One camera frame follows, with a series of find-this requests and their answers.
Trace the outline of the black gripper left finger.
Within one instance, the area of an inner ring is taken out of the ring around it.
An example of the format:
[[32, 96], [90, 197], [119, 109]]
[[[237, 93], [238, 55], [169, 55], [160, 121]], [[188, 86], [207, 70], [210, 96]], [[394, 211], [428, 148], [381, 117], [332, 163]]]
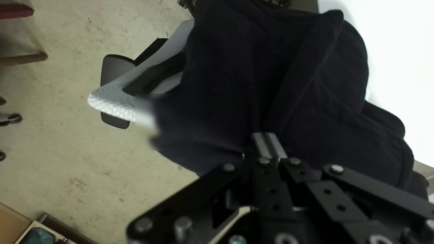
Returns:
[[287, 155], [273, 134], [254, 132], [250, 140], [250, 180], [260, 241], [264, 244], [298, 244], [292, 204], [279, 174], [279, 165], [287, 161]]

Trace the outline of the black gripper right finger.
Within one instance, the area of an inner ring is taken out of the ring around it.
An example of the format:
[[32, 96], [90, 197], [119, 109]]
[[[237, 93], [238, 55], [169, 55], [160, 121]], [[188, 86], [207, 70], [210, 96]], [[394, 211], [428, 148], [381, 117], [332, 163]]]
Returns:
[[434, 205], [410, 193], [339, 165], [313, 171], [288, 158], [276, 136], [264, 135], [269, 161], [297, 186], [297, 199], [310, 199], [309, 211], [321, 212], [322, 228], [337, 244], [434, 244]]

